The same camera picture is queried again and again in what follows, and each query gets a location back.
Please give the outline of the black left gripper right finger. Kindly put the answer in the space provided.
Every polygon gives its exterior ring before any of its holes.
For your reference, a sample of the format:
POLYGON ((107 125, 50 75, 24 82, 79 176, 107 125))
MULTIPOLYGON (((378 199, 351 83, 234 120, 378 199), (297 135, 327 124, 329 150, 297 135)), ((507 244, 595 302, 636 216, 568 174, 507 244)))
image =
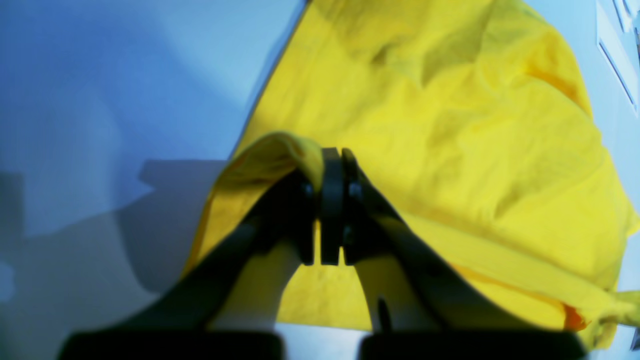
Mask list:
POLYGON ((585 360, 573 332, 545 330, 502 309, 402 220, 342 150, 344 255, 365 294, 372 335, 360 360, 585 360))

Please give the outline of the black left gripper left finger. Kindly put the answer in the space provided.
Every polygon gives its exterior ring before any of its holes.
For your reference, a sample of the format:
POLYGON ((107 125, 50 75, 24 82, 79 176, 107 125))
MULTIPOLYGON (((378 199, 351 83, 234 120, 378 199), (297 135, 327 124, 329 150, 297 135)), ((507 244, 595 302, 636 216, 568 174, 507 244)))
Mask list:
POLYGON ((116 325, 69 337, 60 360, 284 360, 274 331, 282 295, 314 263, 314 226, 342 208, 339 151, 323 148, 315 194, 297 168, 272 185, 199 264, 165 295, 116 325))

